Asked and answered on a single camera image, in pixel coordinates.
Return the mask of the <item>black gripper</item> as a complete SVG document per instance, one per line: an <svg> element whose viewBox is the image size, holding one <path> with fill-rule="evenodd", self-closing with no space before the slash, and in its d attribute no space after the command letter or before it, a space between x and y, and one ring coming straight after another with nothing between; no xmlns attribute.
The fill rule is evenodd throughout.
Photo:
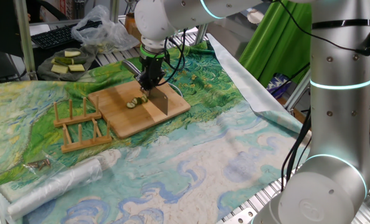
<svg viewBox="0 0 370 224"><path fill-rule="evenodd" d="M161 67L163 61L163 57L140 57L142 72L137 80L142 92L147 92L147 86L151 86L150 90L159 86L162 77L165 75Z"/></svg>

